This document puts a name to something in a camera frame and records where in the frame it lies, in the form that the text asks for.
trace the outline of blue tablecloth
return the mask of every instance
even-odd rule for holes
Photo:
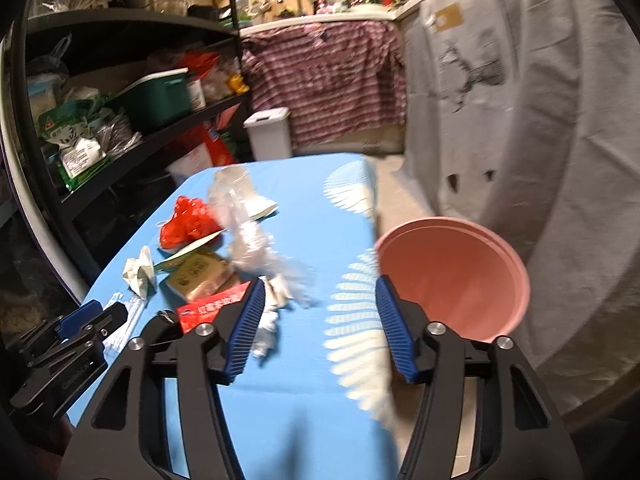
[[[258,192],[278,203],[262,227],[274,247],[312,267],[312,307],[280,311],[278,349],[262,364],[250,356],[220,397],[247,480],[386,480],[397,474],[388,352],[374,304],[378,275],[374,173],[359,155],[319,155],[246,165]],[[86,299],[106,304],[131,292],[122,279],[128,257],[148,245],[157,262],[158,223],[184,194],[206,198],[213,170],[180,186],[131,237]],[[164,286],[149,301],[137,335],[158,310],[181,301]],[[73,423],[97,383],[69,410]],[[175,472],[188,476],[177,391],[167,380],[167,427]]]

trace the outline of white trash can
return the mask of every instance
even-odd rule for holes
[[[288,117],[288,108],[272,108],[256,112],[244,122],[255,160],[291,158]]]

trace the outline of white lid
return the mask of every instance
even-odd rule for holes
[[[262,110],[256,112],[244,122],[245,128],[251,128],[252,126],[263,126],[264,124],[277,123],[283,121],[289,115],[289,109],[284,108],[272,108],[271,110]]]
[[[137,81],[134,81],[129,86],[127,86],[124,90],[118,92],[115,97],[120,97],[125,92],[128,92],[132,88],[135,88],[139,84],[146,83],[147,81],[152,81],[153,79],[160,79],[161,77],[167,77],[170,75],[178,75],[178,74],[186,74],[189,71],[188,68],[176,68],[175,70],[167,70],[166,72],[155,72],[153,74],[145,75],[141,77]]]

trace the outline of red checkered cloth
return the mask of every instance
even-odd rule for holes
[[[254,109],[289,108],[294,148],[404,123],[404,59],[390,22],[297,25],[242,46]]]

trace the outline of trash can lid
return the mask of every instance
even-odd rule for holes
[[[283,121],[289,115],[289,109],[272,108],[271,110],[262,110],[256,112],[244,122],[245,128],[251,128],[252,126],[263,126],[264,124],[277,123]]]

